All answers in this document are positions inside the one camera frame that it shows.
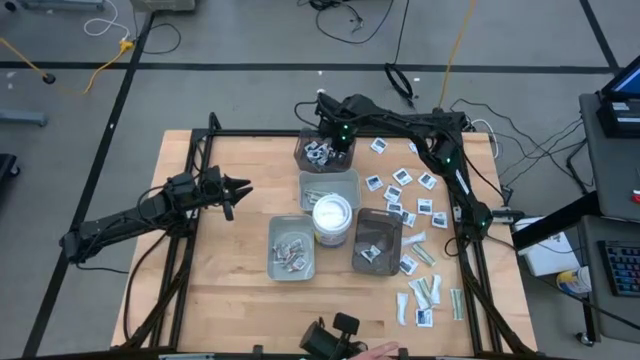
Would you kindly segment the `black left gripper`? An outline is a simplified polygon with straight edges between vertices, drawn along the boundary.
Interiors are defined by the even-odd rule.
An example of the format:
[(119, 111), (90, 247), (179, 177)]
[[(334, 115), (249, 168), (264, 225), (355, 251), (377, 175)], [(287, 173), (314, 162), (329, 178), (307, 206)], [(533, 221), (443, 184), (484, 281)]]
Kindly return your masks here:
[(253, 191), (250, 180), (223, 174), (219, 166), (207, 168), (201, 177), (200, 190), (208, 205), (221, 206), (225, 219), (233, 221), (233, 207)]

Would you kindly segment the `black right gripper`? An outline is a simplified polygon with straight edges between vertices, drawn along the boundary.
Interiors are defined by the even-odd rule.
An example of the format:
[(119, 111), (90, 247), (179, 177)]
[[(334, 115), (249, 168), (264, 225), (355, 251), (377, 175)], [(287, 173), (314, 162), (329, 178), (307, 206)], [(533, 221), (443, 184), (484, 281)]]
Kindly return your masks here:
[(343, 159), (345, 161), (351, 159), (352, 155), (348, 150), (355, 141), (356, 128), (344, 121), (328, 120), (325, 130), (333, 148), (330, 152), (331, 158), (339, 158), (340, 152), (344, 152)]

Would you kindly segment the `light grey plastic bin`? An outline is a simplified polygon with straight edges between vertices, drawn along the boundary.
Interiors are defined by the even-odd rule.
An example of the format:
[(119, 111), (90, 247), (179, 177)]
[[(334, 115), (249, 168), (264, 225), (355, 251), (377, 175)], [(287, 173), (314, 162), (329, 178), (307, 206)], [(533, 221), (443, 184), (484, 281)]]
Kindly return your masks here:
[[(273, 247), (276, 244), (288, 245), (296, 239), (303, 241), (303, 248), (289, 250), (288, 258), (294, 260), (303, 256), (306, 266), (300, 271), (287, 272), (274, 262)], [(313, 221), (308, 215), (275, 216), (269, 222), (267, 275), (271, 280), (280, 282), (307, 281), (315, 275), (315, 253)]]
[(356, 170), (349, 169), (337, 173), (311, 173), (303, 171), (298, 178), (298, 202), (304, 212), (311, 212), (314, 206), (309, 206), (306, 189), (332, 192), (345, 198), (352, 209), (361, 206), (360, 177)]

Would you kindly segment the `dark translucent plastic bin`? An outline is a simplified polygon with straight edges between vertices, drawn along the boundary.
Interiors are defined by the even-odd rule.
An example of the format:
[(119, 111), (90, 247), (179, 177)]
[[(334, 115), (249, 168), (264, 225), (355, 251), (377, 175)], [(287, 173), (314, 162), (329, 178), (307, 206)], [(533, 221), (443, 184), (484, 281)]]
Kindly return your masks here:
[(345, 161), (343, 159), (344, 152), (340, 152), (339, 158), (333, 159), (329, 164), (326, 164), (326, 165), (321, 164), (321, 160), (323, 156), (326, 154), (321, 154), (322, 157), (317, 162), (310, 162), (308, 160), (307, 154), (309, 152), (305, 151), (305, 146), (311, 142), (316, 142), (318, 144), (318, 147), (309, 152), (313, 152), (313, 151), (318, 152), (318, 148), (323, 144), (327, 144), (330, 147), (329, 153), (333, 149), (331, 147), (331, 140), (329, 137), (323, 138), (317, 131), (312, 130), (310, 128), (303, 128), (299, 133), (299, 137), (296, 143), (296, 148), (293, 153), (294, 160), (296, 161), (298, 168), (301, 171), (307, 171), (311, 173), (336, 173), (336, 172), (345, 172), (351, 168), (351, 164), (352, 164), (354, 153), (355, 153), (356, 141), (354, 141), (354, 143), (351, 145), (351, 147), (348, 150), (351, 152), (351, 155), (352, 155), (351, 159), (349, 159), (348, 161)]
[[(351, 265), (356, 273), (373, 276), (394, 276), (401, 259), (402, 219), (385, 210), (362, 208), (358, 211)], [(369, 263), (360, 255), (375, 245), (381, 254)]]

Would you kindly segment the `Lysol disinfecting wipes canister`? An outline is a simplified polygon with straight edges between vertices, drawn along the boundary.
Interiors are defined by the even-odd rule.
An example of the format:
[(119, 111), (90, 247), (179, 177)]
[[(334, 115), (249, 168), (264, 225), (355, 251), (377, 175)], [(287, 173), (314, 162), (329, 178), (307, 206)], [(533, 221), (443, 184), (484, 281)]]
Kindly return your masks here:
[(353, 210), (345, 198), (338, 194), (323, 196), (312, 210), (315, 241), (328, 248), (342, 246), (352, 219)]

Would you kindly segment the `person's hand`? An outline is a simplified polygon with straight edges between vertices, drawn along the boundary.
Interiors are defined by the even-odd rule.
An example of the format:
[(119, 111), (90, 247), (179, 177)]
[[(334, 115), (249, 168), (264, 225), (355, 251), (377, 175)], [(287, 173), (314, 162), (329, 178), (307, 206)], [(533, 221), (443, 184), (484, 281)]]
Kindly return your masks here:
[(387, 342), (374, 348), (361, 352), (348, 360), (393, 360), (390, 353), (399, 349), (397, 342)]

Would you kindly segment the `black desk leg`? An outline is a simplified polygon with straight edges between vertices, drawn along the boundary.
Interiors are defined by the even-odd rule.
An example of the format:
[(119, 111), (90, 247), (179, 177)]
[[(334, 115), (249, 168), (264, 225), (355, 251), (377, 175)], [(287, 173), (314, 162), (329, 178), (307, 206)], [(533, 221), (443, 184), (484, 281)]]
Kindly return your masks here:
[(514, 232), (512, 234), (513, 245), (516, 250), (523, 250), (576, 225), (583, 216), (599, 216), (601, 214), (598, 194), (596, 191), (592, 191)]

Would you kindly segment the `grey metal bar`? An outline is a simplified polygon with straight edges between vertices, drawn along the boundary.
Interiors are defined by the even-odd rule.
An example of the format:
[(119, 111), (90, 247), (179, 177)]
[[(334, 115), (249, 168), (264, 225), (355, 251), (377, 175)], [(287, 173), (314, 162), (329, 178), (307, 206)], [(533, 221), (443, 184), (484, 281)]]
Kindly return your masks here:
[(41, 112), (0, 109), (0, 123), (21, 123), (44, 127), (48, 119)]

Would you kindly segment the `wipes tub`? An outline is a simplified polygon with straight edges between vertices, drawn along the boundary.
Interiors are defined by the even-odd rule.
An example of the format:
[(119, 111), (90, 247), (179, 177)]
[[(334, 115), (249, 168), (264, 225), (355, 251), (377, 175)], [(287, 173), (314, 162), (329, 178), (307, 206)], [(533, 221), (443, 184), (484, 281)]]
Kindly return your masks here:
[(588, 266), (574, 270), (567, 270), (556, 276), (557, 287), (572, 295), (587, 294), (592, 291), (590, 271)]

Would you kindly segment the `grey cart top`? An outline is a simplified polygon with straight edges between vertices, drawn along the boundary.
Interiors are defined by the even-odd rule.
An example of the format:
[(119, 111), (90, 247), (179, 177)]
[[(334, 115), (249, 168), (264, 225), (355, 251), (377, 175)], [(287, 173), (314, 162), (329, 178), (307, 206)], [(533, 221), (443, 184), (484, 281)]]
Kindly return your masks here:
[(640, 204), (632, 200), (640, 190), (640, 138), (607, 137), (596, 114), (596, 94), (581, 94), (579, 105), (601, 213), (640, 223)]

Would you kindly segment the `black laptop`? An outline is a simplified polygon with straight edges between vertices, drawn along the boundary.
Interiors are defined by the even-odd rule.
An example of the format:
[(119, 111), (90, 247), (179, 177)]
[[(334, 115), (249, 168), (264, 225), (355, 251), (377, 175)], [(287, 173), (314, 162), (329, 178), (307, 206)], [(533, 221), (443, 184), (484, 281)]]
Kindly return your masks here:
[(596, 115), (609, 138), (640, 138), (640, 58), (600, 92)]

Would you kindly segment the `black keyboard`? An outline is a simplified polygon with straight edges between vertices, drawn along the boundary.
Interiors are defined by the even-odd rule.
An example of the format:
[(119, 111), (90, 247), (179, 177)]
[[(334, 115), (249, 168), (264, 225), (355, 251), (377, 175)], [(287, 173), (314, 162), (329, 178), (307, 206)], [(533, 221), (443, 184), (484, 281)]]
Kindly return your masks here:
[(640, 241), (597, 242), (611, 292), (618, 297), (640, 297)]

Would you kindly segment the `grey desk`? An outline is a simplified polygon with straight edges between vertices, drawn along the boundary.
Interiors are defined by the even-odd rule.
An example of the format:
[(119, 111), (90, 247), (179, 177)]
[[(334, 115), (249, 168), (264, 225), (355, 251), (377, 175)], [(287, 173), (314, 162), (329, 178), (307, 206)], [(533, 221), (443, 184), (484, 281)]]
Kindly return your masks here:
[(618, 297), (609, 287), (597, 242), (640, 241), (640, 224), (584, 216), (578, 225), (583, 262), (589, 267), (590, 302), (598, 308), (595, 321), (605, 337), (640, 344), (640, 297)]

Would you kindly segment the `grey equipment rail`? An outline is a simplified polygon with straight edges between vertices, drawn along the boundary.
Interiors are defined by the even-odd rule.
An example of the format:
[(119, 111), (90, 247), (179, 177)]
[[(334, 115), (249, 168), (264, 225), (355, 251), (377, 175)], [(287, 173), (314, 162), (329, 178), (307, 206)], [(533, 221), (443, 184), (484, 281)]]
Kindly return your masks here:
[(103, 11), (105, 0), (12, 0), (23, 9)]

